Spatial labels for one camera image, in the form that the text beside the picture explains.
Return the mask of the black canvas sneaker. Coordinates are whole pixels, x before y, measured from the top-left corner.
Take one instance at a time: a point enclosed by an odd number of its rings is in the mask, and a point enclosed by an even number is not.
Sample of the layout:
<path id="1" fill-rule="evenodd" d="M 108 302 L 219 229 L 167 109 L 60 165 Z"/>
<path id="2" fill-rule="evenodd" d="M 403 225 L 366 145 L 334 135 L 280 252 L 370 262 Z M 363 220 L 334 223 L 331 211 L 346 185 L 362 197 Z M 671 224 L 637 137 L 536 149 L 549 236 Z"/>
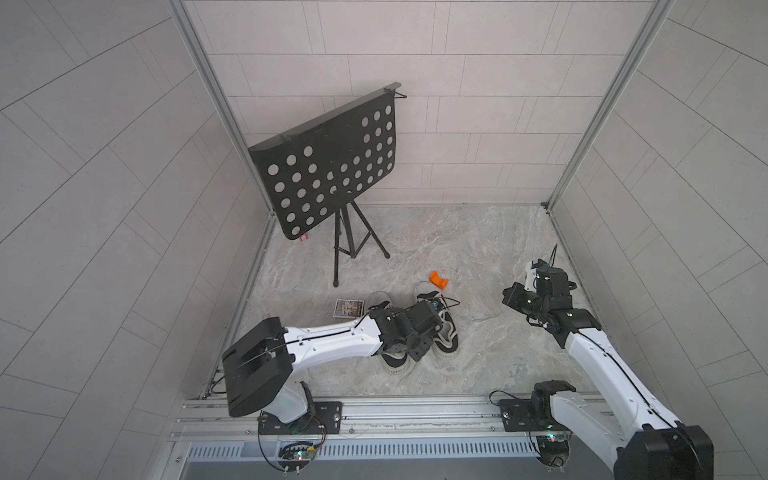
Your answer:
<path id="1" fill-rule="evenodd" d="M 436 334 L 432 350 L 438 358 L 448 358 L 455 354 L 459 348 L 458 330 L 451 316 L 450 309 L 461 304 L 459 300 L 446 297 L 441 291 L 436 290 L 430 282 L 419 282 L 414 287 L 416 302 L 425 301 L 436 310 L 441 321 L 441 329 Z"/>
<path id="2" fill-rule="evenodd" d="M 383 291 L 373 292 L 366 300 L 366 312 L 371 314 L 374 311 L 392 309 L 393 304 L 390 296 Z M 392 375 L 404 374 L 410 363 L 409 357 L 405 352 L 380 353 L 385 370 Z"/>

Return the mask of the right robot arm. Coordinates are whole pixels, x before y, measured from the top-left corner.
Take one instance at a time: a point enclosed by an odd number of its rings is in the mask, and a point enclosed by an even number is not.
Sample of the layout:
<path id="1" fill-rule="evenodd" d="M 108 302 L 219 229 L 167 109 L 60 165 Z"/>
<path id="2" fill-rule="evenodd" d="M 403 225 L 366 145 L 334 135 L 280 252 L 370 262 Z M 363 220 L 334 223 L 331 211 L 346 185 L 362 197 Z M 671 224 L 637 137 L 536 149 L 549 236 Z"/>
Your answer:
<path id="1" fill-rule="evenodd" d="M 621 358 L 597 319 L 573 305 L 576 284 L 542 259 L 525 267 L 524 282 L 503 291 L 503 304 L 550 333 L 588 374 L 614 417 L 588 405 L 566 381 L 539 382 L 531 394 L 534 429 L 574 433 L 616 479 L 711 479 L 714 445 L 663 405 Z"/>

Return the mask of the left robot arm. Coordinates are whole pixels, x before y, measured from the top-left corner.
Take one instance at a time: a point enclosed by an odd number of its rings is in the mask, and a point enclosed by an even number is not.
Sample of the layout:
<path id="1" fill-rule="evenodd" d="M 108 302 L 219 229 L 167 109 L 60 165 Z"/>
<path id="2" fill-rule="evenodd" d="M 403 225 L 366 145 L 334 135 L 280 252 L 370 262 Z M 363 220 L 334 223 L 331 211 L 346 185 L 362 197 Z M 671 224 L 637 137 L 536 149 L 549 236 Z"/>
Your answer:
<path id="1" fill-rule="evenodd" d="M 391 369 L 420 361 L 432 348 L 458 350 L 458 331 L 443 297 L 422 296 L 408 307 L 388 297 L 362 317 L 322 327 L 286 327 L 267 318 L 222 354 L 228 412 L 265 411 L 289 424 L 314 411 L 309 387 L 293 377 L 326 363 L 380 356 Z"/>

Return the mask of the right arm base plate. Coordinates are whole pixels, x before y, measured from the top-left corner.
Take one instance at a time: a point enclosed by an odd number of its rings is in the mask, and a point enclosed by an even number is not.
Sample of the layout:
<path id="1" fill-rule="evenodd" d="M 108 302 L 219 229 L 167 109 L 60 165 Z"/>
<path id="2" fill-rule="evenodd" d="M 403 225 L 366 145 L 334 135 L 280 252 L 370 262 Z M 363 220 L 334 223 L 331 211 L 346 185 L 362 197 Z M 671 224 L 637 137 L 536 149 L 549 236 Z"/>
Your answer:
<path id="1" fill-rule="evenodd" d="M 505 432 L 562 432 L 567 428 L 553 419 L 535 414 L 529 399 L 504 398 L 497 402 Z"/>

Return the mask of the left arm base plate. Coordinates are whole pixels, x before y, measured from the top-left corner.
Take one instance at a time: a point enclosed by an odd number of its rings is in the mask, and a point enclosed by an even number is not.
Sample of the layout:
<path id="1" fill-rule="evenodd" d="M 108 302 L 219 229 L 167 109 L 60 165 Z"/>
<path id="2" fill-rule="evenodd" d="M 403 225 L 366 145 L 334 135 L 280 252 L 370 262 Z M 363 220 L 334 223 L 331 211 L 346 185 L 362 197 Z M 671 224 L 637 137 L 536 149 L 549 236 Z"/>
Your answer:
<path id="1" fill-rule="evenodd" d="M 263 412 L 259 416 L 258 433 L 261 435 L 328 435 L 338 434 L 343 413 L 340 401 L 314 402 L 298 419 L 282 423 L 275 415 Z"/>

